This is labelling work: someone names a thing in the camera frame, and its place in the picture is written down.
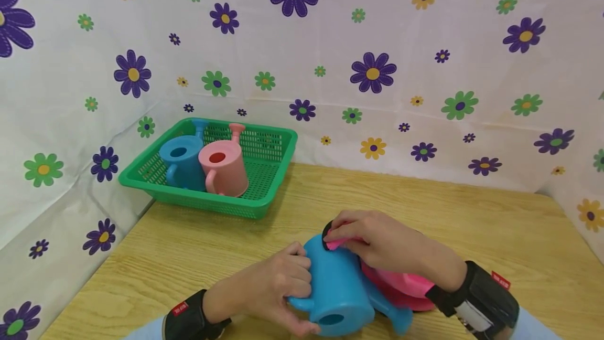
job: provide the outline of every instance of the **green basket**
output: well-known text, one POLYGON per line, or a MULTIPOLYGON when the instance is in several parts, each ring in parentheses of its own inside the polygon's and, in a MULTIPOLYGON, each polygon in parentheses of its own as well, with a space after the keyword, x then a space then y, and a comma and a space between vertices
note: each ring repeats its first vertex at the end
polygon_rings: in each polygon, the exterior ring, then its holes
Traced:
MULTIPOLYGON (((195 126, 191 120, 192 118, 185 118, 179 121, 136 157, 120 173, 120 184, 142 189, 156 200, 168 204, 253 219, 264 217, 292 160, 298 134, 290 129, 244 124, 245 132, 241 134, 239 144, 243 150, 243 162, 250 187, 241 197, 219 196, 167 185, 167 167, 159 157, 159 149, 172 138, 194 135, 195 126)), ((205 145, 230 140, 230 122, 204 120, 209 122, 203 134, 205 145)))

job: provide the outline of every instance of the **basket rim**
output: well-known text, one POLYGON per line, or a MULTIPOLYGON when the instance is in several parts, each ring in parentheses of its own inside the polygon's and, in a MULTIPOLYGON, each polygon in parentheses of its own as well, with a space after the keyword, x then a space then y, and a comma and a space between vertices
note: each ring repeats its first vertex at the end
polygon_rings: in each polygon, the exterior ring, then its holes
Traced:
MULTIPOLYGON (((152 150, 153 148, 163 145, 164 142, 168 141, 168 138, 170 137, 172 130, 180 127, 184 122, 191 121, 192 119, 206 120, 206 121, 210 122, 210 125, 212 123, 226 124, 226 125, 233 123, 233 121, 222 121, 222 120, 214 120, 211 118, 201 118, 201 117, 183 118, 182 120, 176 122, 176 124, 174 124, 170 129, 166 130, 151 145, 149 145, 142 152, 140 152, 134 158, 134 160, 132 160, 130 162, 130 164, 128 164, 128 166, 126 168, 124 168, 122 170, 122 172, 120 172, 120 174, 118 176, 118 181, 120 182, 120 184, 123 186, 127 186, 128 188, 149 190, 150 192, 166 193, 166 194, 171 194, 174 196, 183 196, 183 197, 187 197, 187 198, 195 198, 195 199, 200 199, 200 200, 209 200, 209 201, 214 201, 218 204, 243 206, 243 207, 252 208, 252 209, 262 208, 263 206, 270 205, 271 202, 273 202, 273 200, 275 199, 276 192, 277 192, 276 189, 274 190, 275 194, 273 194, 273 195, 267 194, 265 197, 261 198, 260 200, 241 200, 238 197, 220 196, 219 194, 198 192, 197 190, 175 188, 174 186, 169 186, 169 185, 160 185, 162 187, 162 190, 160 192, 158 189, 155 188, 155 186, 158 186, 158 184, 137 181, 137 180, 133 180, 128 177, 128 175, 130 175, 130 173, 135 172, 136 166, 138 166, 138 165, 142 164, 142 162, 144 162, 143 155, 146 155, 149 150, 152 150)), ((295 146, 298 141, 298 133, 296 133, 294 130, 286 129, 286 128, 282 128, 282 127, 257 125, 257 124, 250 124, 250 123, 246 123, 246 122, 237 122, 237 123, 246 125, 246 128, 248 125, 253 126, 255 128, 254 129, 255 131, 257 131, 256 129, 258 129, 258 128, 260 128, 261 130, 262 129, 273 130, 273 131, 277 130, 279 132, 289 133, 289 135, 291 136, 291 141, 290 141, 289 145, 287 145, 287 149, 283 153, 282 161, 279 163, 279 168, 277 169, 277 173, 275 174, 275 177, 273 178, 273 181, 271 182, 269 192, 273 188, 279 187, 279 185, 282 184, 283 178, 285 178, 285 174, 287 173, 287 169, 289 168, 289 165, 291 163, 291 160, 292 160, 292 157, 294 154, 294 150, 295 150, 295 146)))

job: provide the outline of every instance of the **fabric wall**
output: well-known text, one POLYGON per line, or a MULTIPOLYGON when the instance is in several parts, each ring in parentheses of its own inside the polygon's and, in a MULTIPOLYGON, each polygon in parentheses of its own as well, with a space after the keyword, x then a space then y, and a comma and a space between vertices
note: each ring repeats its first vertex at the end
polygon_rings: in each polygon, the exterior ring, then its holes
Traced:
POLYGON ((188 116, 294 129, 298 162, 552 195, 602 260, 603 12, 0 0, 0 339, 39 337, 115 249, 150 201, 116 176, 188 116))

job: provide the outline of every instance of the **wooden table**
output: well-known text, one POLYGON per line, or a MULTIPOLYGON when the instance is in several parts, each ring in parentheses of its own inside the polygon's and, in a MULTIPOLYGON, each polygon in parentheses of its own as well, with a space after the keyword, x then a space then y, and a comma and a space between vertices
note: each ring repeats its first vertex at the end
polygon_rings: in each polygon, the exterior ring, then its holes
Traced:
MULTIPOLYGON (((154 204, 52 324, 43 340, 119 339, 293 240, 304 243, 344 208, 378 209, 495 270, 518 301, 567 339, 601 339, 604 269, 545 196, 292 165, 260 221, 154 204)), ((391 339, 388 320, 346 339, 391 339)), ((224 339, 290 339, 237 317, 224 339)), ((417 314, 405 339, 470 339, 457 320, 417 314)))

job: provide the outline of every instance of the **sleeve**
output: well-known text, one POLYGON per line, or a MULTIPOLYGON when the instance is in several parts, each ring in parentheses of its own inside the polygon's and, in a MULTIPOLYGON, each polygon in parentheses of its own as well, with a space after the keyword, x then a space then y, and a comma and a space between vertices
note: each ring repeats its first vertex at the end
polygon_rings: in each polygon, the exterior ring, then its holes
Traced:
POLYGON ((164 317, 162 316, 130 333, 130 335, 125 337, 123 340, 163 340, 163 324, 164 317))
POLYGON ((516 328, 510 340, 560 340, 560 337, 530 315, 528 311, 520 308, 516 328))

